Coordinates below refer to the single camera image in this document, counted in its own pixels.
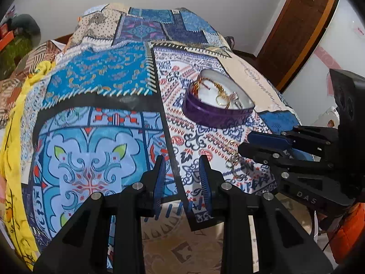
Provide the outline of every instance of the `brown striped cloth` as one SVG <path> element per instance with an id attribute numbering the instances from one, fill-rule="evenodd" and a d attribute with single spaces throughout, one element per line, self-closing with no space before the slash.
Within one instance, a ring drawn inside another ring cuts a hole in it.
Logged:
<path id="1" fill-rule="evenodd" d="M 59 52 L 61 50 L 52 41 L 47 41 L 24 56 L 9 78 L 0 81 L 0 128 L 6 126 L 9 112 L 14 108 L 27 76 L 35 73 L 40 62 L 52 62 Z"/>

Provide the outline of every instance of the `yellow fabric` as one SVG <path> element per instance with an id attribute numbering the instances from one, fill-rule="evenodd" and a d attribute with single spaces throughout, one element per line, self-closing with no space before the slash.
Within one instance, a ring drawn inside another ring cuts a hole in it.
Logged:
<path id="1" fill-rule="evenodd" d="M 5 176 L 7 182 L 4 222 L 14 247 L 31 270 L 39 252 L 28 225 L 21 194 L 21 116 L 27 93 L 54 66 L 55 63 L 43 61 L 37 65 L 37 73 L 30 74 L 25 80 L 15 107 L 10 111 L 0 151 L 0 174 Z"/>

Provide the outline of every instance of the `bed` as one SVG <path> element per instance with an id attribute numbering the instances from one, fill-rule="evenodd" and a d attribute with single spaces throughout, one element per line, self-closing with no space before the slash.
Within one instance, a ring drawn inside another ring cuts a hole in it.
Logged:
<path id="1" fill-rule="evenodd" d="M 47 42 L 28 57 L 17 82 L 19 97 L 11 99 L 14 109 L 3 117 L 7 126 L 0 153 L 3 222 L 27 266 L 32 269 L 92 192 L 120 192 L 163 155 L 162 208 L 142 220 L 146 272 L 219 270 L 223 223 L 205 209 L 198 158 L 207 155 L 211 167 L 244 192 L 275 189 L 268 166 L 242 159 L 235 177 L 225 162 L 230 140 L 246 141 L 253 130 L 278 134 L 299 124 L 280 93 L 185 8 L 93 7 L 62 51 Z M 215 129 L 184 116 L 185 90 L 202 69 L 232 78 L 253 100 L 255 109 L 244 125 Z M 310 233 L 306 208 L 293 201 L 288 207 Z M 258 269 L 255 253 L 253 263 Z"/>

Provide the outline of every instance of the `metal bolt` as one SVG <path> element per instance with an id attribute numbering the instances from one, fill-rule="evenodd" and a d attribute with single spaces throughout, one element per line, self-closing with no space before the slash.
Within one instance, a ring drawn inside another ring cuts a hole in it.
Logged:
<path id="1" fill-rule="evenodd" d="M 140 190 L 141 188 L 143 188 L 143 183 L 142 182 L 135 182 L 135 183 L 132 184 L 132 187 L 135 190 Z"/>
<path id="2" fill-rule="evenodd" d="M 91 198 L 93 200 L 99 200 L 101 197 L 102 197 L 102 193 L 98 192 L 98 191 L 91 194 Z"/>
<path id="3" fill-rule="evenodd" d="M 289 173 L 288 172 L 283 172 L 282 173 L 282 178 L 288 179 L 289 178 Z"/>
<path id="4" fill-rule="evenodd" d="M 230 190 L 232 188 L 232 185 L 229 182 L 223 182 L 220 187 L 226 191 Z"/>
<path id="5" fill-rule="evenodd" d="M 273 198 L 274 198 L 274 195 L 270 192 L 266 192 L 263 194 L 263 197 L 268 200 L 268 201 L 271 201 Z"/>

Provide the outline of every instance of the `wooden door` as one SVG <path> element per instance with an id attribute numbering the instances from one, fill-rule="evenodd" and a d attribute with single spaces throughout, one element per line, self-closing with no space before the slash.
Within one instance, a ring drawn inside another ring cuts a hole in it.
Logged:
<path id="1" fill-rule="evenodd" d="M 287 82 L 295 72 L 287 74 L 310 43 L 316 29 L 320 29 L 317 36 L 319 35 L 333 2 L 334 0 L 287 0 L 285 3 L 257 57 L 257 69 L 278 89 L 285 85 L 283 80 Z"/>

